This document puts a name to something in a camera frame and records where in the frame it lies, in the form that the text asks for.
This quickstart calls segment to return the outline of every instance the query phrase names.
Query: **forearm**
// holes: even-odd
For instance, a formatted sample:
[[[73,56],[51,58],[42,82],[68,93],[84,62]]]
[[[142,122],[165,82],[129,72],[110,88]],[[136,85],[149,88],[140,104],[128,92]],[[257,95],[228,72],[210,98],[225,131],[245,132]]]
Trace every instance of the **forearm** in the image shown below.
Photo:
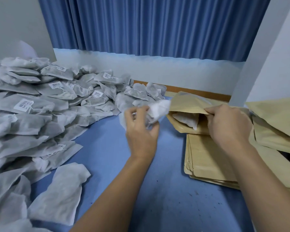
[[[290,231],[290,192],[256,149],[247,144],[227,155],[257,231]]]
[[[70,232],[127,231],[150,160],[129,158],[112,183]]]

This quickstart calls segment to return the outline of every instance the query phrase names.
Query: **wooden baseboard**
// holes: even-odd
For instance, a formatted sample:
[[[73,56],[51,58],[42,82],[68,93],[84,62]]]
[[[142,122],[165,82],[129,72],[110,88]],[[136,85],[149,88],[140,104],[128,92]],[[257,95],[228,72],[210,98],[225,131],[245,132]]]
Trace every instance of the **wooden baseboard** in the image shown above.
[[[147,85],[148,82],[135,80],[134,83]],[[212,93],[212,92],[195,90],[195,89],[186,89],[186,88],[170,86],[170,85],[165,85],[165,86],[166,86],[166,90],[169,92],[178,93],[179,91],[183,91],[186,93],[196,94],[205,98],[216,99],[216,100],[225,101],[225,102],[230,101],[230,98],[231,98],[230,95],[226,95],[226,94],[218,94],[218,93]]]

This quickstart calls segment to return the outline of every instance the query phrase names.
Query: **hand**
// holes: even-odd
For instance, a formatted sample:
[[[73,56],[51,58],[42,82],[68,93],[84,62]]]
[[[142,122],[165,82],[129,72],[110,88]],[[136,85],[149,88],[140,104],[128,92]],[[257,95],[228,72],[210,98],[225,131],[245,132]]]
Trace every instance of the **hand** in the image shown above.
[[[153,124],[151,130],[145,127],[145,119],[148,106],[141,108],[132,107],[125,111],[125,120],[127,125],[126,137],[131,151],[132,158],[140,158],[152,161],[157,149],[157,140],[159,135],[159,122]]]
[[[220,105],[205,110],[210,113],[207,115],[209,133],[227,154],[236,147],[250,145],[248,139],[252,123],[240,109]]]

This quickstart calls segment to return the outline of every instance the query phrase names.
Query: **blue table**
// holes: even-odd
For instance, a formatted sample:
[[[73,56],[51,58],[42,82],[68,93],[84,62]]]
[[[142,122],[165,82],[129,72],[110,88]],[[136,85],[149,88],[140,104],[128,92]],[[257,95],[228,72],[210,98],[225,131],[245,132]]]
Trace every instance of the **blue table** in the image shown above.
[[[120,172],[130,151],[118,116],[92,124],[75,141],[83,148],[67,163],[84,164],[92,175],[83,184],[77,220]],[[177,132],[163,117],[157,153],[135,203],[130,231],[254,231],[240,191],[184,173],[185,145],[186,134]],[[47,189],[54,172],[32,185],[32,200]],[[50,222],[33,224],[53,232],[71,228]]]

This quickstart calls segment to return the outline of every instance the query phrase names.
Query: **blue curtain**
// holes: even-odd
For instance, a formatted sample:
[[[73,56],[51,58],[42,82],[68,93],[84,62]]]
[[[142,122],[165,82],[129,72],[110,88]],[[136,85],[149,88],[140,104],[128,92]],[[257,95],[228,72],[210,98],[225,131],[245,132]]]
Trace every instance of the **blue curtain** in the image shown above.
[[[39,0],[54,48],[245,61],[270,0]]]

